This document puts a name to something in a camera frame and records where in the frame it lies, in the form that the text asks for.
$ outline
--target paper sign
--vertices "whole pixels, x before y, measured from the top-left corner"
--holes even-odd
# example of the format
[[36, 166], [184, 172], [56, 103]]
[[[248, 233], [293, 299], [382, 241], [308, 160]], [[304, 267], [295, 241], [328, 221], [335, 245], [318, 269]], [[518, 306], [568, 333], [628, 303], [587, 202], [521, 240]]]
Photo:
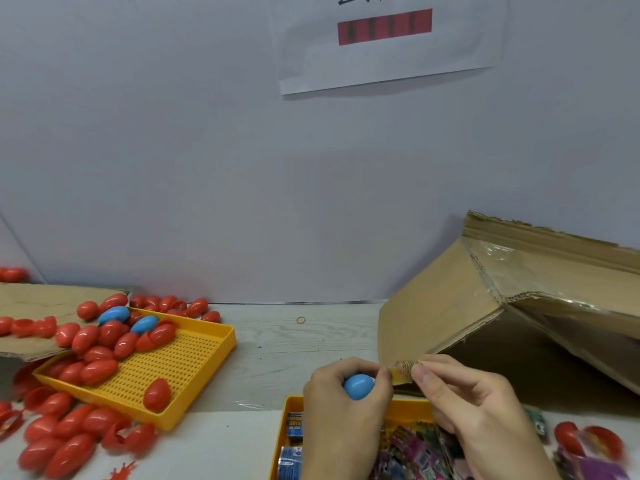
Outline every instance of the paper sign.
[[507, 0], [268, 0], [282, 94], [490, 67]]

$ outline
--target tray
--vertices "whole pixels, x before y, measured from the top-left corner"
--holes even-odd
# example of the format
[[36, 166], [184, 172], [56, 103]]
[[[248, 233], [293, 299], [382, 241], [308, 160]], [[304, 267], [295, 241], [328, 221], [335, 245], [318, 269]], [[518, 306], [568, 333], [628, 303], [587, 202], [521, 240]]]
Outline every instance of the tray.
[[[278, 459], [283, 446], [292, 445], [287, 437], [287, 415], [289, 413], [301, 413], [304, 410], [303, 397], [301, 395], [290, 395], [285, 399], [282, 417], [280, 418], [280, 430], [276, 440], [276, 449], [273, 452], [271, 462], [271, 473], [269, 480], [278, 478]], [[385, 430], [381, 436], [380, 447], [388, 447], [388, 437], [398, 426], [410, 426], [416, 422], [433, 422], [431, 403], [425, 399], [393, 399], [389, 403], [385, 413]], [[305, 423], [302, 422], [302, 433], [305, 432]]]
[[[169, 431], [236, 346], [236, 332], [230, 325], [130, 309], [143, 315], [154, 315], [158, 320], [171, 320], [177, 328], [175, 339], [149, 352], [134, 352], [120, 363], [114, 377], [97, 387], [74, 386], [44, 375], [53, 363], [72, 354], [70, 351], [46, 361], [34, 375], [43, 384], [68, 392], [80, 401], [109, 406], [137, 421], [152, 422]], [[158, 378], [167, 379], [172, 399], [164, 411], [154, 413], [142, 405], [142, 396], [149, 384]]]

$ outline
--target person's left hand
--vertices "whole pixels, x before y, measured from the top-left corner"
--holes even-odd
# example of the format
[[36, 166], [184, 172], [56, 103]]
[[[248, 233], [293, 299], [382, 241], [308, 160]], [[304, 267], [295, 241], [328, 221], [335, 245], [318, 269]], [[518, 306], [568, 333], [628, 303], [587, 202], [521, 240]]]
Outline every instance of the person's left hand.
[[[372, 391], [359, 401], [342, 388], [355, 374], [376, 378]], [[340, 360], [316, 369], [304, 395], [301, 480], [368, 478], [394, 395], [389, 370], [355, 357]]]

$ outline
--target blue plastic egg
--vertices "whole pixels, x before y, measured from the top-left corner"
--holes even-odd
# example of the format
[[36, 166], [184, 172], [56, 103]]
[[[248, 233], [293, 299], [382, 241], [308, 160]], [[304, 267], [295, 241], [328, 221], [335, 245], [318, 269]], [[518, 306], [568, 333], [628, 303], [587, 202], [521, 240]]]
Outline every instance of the blue plastic egg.
[[131, 327], [131, 331], [133, 333], [137, 333], [138, 335], [142, 335], [146, 331], [152, 331], [156, 327], [156, 323], [158, 323], [158, 319], [153, 315], [146, 315], [140, 320], [136, 322], [133, 327]]
[[366, 397], [368, 393], [373, 389], [374, 380], [372, 377], [366, 374], [356, 374], [345, 380], [344, 391], [354, 401], [359, 401], [363, 397]]
[[100, 315], [98, 318], [98, 323], [100, 325], [104, 325], [111, 320], [117, 320], [119, 322], [124, 322], [129, 318], [129, 309], [126, 306], [114, 306], [113, 308], [108, 309], [105, 313]]

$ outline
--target person's right hand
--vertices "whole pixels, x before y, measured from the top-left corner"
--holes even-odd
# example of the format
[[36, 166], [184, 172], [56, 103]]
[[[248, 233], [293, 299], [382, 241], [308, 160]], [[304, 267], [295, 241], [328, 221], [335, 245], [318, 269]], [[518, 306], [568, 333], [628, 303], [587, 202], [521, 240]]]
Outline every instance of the person's right hand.
[[411, 371], [434, 420], [455, 434], [476, 480], [559, 480], [508, 380], [425, 355]]

